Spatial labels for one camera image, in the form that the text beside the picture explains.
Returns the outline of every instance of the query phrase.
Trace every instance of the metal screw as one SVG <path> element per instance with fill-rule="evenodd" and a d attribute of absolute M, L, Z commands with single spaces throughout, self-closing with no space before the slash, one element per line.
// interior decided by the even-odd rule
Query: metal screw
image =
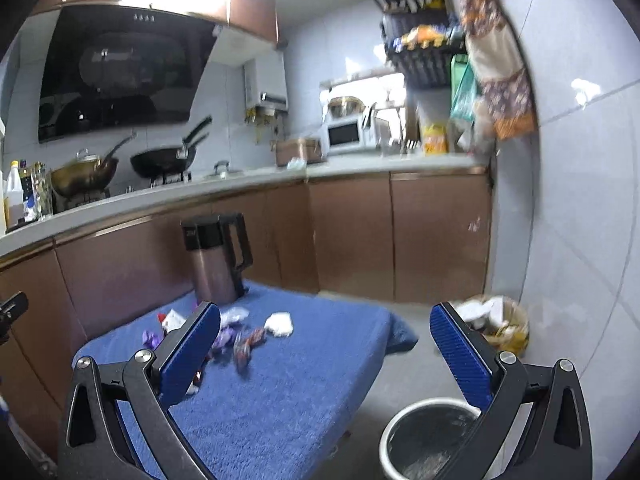
<path fill-rule="evenodd" d="M 569 359 L 560 360 L 560 367 L 565 372 L 573 372 L 574 371 L 574 364 L 571 361 L 569 361 Z"/>
<path fill-rule="evenodd" d="M 151 352 L 149 350 L 138 350 L 135 355 L 136 361 L 139 363 L 146 363 L 151 359 Z"/>
<path fill-rule="evenodd" d="M 516 362 L 516 356 L 512 352 L 500 352 L 500 361 L 506 365 L 512 365 Z"/>
<path fill-rule="evenodd" d="M 82 368 L 87 368 L 88 365 L 91 364 L 91 358 L 90 357 L 81 357 L 78 359 L 78 368 L 82 369 Z"/>

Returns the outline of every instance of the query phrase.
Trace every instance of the white microwave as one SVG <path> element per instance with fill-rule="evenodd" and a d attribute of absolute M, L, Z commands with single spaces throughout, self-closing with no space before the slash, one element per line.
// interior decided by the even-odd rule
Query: white microwave
<path fill-rule="evenodd" d="M 366 114 L 328 119 L 322 126 L 320 143 L 325 155 L 378 150 L 391 138 L 389 122 L 373 117 L 365 126 Z"/>

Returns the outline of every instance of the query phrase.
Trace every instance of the kitchen cabinet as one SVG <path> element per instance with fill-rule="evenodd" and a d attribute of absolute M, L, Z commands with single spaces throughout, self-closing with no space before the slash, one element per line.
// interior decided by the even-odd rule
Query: kitchen cabinet
<path fill-rule="evenodd" d="M 320 289 L 393 301 L 388 173 L 309 188 Z"/>
<path fill-rule="evenodd" d="M 0 296 L 23 291 L 27 312 L 12 324 L 15 341 L 59 408 L 65 405 L 72 361 L 87 341 L 66 291 L 56 253 L 47 251 L 0 274 Z"/>
<path fill-rule="evenodd" d="M 278 251 L 282 288 L 317 293 L 318 268 L 307 186 L 296 184 L 270 190 L 267 206 Z"/>
<path fill-rule="evenodd" d="M 485 175 L 393 174 L 396 301 L 429 305 L 484 289 L 491 193 Z"/>
<path fill-rule="evenodd" d="M 206 204 L 142 217 L 56 248 L 71 300 L 89 339 L 193 289 L 180 220 L 210 212 Z"/>
<path fill-rule="evenodd" d="M 276 0 L 231 0 L 229 25 L 277 43 Z"/>
<path fill-rule="evenodd" d="M 71 370 L 71 360 L 66 366 Z M 56 460 L 62 410 L 43 387 L 13 335 L 0 346 L 0 377 L 0 395 L 15 420 L 45 453 Z"/>
<path fill-rule="evenodd" d="M 269 222 L 267 193 L 249 192 L 241 196 L 225 198 L 214 202 L 214 213 L 242 213 L 249 237 L 254 264 L 242 272 L 248 280 L 265 285 L 281 286 L 280 266 L 276 243 Z M 242 259 L 238 240 L 232 231 L 237 260 Z"/>

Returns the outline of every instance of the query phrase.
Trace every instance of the floral cloth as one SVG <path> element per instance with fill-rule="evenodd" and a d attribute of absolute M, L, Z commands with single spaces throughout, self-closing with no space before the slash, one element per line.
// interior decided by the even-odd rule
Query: floral cloth
<path fill-rule="evenodd" d="M 536 130 L 531 82 L 497 0 L 461 0 L 460 19 L 476 80 L 499 139 Z"/>

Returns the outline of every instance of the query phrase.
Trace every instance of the blue towel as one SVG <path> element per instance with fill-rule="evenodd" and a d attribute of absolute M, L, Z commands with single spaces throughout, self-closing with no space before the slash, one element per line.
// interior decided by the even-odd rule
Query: blue towel
<path fill-rule="evenodd" d="M 347 429 L 384 356 L 409 351 L 417 336 L 380 306 L 248 285 L 234 303 L 250 312 L 246 323 L 256 328 L 273 312 L 287 311 L 293 334 L 269 337 L 254 349 L 247 377 L 232 362 L 210 362 L 200 391 L 170 413 L 220 480 L 306 479 Z M 99 364 L 126 361 L 142 347 L 143 330 L 160 332 L 158 312 L 173 308 L 186 316 L 195 306 L 191 293 L 149 312 L 87 343 L 74 362 L 83 355 Z M 146 471 L 164 478 L 130 406 L 120 408 Z"/>

